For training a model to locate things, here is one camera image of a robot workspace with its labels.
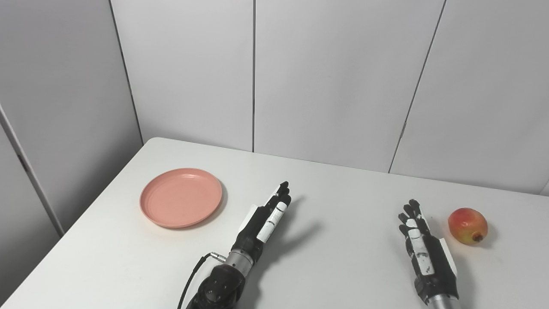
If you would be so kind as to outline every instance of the white wall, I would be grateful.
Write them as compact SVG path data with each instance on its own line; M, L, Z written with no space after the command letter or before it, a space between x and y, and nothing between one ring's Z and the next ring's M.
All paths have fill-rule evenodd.
M539 194L549 3L448 0L392 173Z
M0 306L59 240L0 126Z
M406 118L430 39L433 48ZM539 0L113 0L153 136L538 194L549 179ZM252 123L255 121L255 132Z
M253 0L112 0L145 141L251 151Z
M0 102L64 229L140 148L109 2L0 2Z
M264 0L255 151L387 172L442 0Z

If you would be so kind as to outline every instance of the white table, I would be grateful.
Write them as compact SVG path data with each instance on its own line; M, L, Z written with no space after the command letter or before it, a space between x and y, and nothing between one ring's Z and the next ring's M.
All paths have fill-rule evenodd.
M141 213L139 194L158 174L181 167L218 177L223 202L197 227L164 229ZM175 309L198 258L228 253L250 205L284 180L293 202L239 308L424 308L398 230L397 214L410 198L448 240L464 309L546 305L549 197L155 138L2 309ZM490 223L480 247L458 243L447 230L447 216L465 206Z

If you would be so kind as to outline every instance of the robotic hand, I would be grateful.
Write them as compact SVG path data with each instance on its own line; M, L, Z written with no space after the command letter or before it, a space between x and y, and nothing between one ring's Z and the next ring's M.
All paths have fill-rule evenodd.
M261 257L263 245L290 205L292 198L289 193L288 182L285 181L275 189L264 206L252 206L226 258L213 252L202 257L183 290L178 309L194 273L208 256L223 264L214 267L210 276L202 281L187 309L232 309L235 306L244 290L246 276Z
M416 272L414 285L421 300L431 309L461 309L456 286L456 265L444 238L431 235L419 203L410 200L399 214L400 231Z

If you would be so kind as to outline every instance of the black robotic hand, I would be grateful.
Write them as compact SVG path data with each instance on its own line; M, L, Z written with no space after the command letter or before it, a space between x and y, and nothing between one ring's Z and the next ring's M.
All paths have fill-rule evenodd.
M456 266L444 238L431 235L419 203L410 200L399 214L400 231L406 238L406 250L416 272L414 285L429 308L460 309L457 301Z

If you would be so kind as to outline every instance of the pink plate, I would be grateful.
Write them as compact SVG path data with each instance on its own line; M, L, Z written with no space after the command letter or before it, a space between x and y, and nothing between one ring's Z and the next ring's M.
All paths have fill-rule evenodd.
M221 202L221 184L196 168L174 169L151 180L141 193L141 210L165 228L184 228L206 219Z

